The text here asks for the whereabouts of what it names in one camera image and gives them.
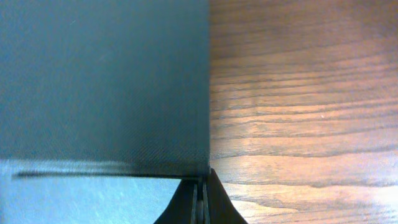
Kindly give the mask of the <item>black container box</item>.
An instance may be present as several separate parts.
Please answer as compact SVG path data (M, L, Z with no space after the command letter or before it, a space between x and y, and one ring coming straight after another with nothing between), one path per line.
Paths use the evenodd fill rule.
M1 171L209 171L209 3L1 0Z

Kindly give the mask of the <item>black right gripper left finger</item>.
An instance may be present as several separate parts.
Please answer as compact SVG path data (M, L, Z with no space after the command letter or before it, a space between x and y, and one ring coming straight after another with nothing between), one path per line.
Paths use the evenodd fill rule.
M155 224L196 224L197 183L182 180L167 208L154 222Z

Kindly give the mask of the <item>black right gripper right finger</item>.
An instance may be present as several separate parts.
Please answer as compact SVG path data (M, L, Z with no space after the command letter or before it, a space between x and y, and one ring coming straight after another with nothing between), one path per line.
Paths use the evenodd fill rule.
M214 169L210 169L205 184L210 224L248 224L235 209Z

